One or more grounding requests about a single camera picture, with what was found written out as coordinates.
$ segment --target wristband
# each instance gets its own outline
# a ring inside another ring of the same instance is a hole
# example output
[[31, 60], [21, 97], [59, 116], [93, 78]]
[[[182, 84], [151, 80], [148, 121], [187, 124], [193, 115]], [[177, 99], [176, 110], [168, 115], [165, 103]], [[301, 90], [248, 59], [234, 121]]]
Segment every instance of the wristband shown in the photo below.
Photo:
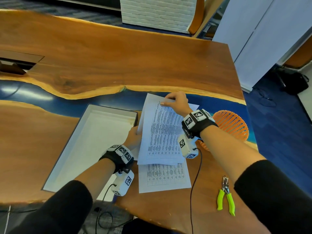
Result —
[[103, 158], [108, 158], [115, 163], [116, 168], [114, 173], [129, 173], [134, 161], [131, 151], [126, 146], [121, 144], [115, 144], [109, 147], [101, 156], [99, 161]]
[[183, 118], [182, 129], [188, 138], [200, 138], [200, 133], [208, 126], [216, 126], [215, 120], [205, 109], [196, 110]]

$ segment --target metal plier head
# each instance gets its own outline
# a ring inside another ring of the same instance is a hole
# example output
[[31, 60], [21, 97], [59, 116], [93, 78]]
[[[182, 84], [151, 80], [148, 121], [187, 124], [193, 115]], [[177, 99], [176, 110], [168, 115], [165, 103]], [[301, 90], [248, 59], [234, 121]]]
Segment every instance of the metal plier head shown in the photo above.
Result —
[[224, 193], [229, 194], [229, 179], [226, 176], [223, 176], [223, 181], [222, 181], [222, 190]]

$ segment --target black sleeve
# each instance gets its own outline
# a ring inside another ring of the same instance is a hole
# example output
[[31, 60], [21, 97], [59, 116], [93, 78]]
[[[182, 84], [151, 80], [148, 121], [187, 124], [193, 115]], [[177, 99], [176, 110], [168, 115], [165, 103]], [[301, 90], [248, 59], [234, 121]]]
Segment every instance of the black sleeve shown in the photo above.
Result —
[[87, 187], [80, 181], [70, 181], [9, 234], [77, 234], [92, 204]]
[[311, 233], [311, 198], [270, 161], [248, 167], [234, 189], [271, 233]]

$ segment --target pliers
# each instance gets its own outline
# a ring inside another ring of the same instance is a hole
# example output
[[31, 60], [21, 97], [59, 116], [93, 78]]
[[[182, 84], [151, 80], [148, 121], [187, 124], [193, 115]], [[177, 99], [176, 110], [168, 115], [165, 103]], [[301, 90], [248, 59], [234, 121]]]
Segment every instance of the pliers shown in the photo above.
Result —
[[232, 216], [235, 216], [235, 204], [232, 198], [232, 194], [229, 191], [229, 179], [226, 176], [223, 176], [223, 181], [222, 181], [222, 190], [219, 191], [218, 198], [217, 198], [217, 204], [218, 208], [217, 210], [222, 210], [222, 202], [223, 202], [223, 197], [224, 194], [227, 195], [227, 199], [229, 202], [229, 212]]

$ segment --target green handle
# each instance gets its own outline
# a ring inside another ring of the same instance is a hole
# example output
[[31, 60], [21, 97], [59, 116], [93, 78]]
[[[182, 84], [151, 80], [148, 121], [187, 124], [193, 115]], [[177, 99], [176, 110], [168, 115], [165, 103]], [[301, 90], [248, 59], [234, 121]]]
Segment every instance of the green handle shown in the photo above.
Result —
[[235, 216], [235, 204], [231, 193], [227, 194], [227, 199], [229, 202], [229, 212], [232, 216]]
[[218, 198], [216, 200], [216, 203], [218, 205], [217, 210], [222, 210], [223, 209], [223, 205], [222, 205], [223, 197], [224, 197], [224, 191], [223, 190], [219, 190]]

